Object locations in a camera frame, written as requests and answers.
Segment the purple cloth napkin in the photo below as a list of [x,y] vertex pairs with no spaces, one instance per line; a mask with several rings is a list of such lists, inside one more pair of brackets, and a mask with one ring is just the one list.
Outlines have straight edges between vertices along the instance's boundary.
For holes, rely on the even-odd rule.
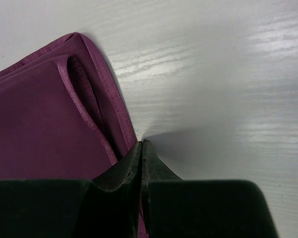
[[92,180],[138,142],[85,35],[65,35],[0,72],[0,180]]

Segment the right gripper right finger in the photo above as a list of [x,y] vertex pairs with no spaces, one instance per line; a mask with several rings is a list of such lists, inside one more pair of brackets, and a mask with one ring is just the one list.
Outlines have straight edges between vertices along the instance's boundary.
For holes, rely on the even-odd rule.
[[276,238],[260,188],[248,180],[183,180],[142,145],[142,210],[151,238]]

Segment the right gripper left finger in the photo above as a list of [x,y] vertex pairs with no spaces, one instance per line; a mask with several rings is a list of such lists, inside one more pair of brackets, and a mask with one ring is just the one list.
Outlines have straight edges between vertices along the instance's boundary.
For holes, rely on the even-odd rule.
[[92,180],[0,180],[0,238],[135,238],[142,143]]

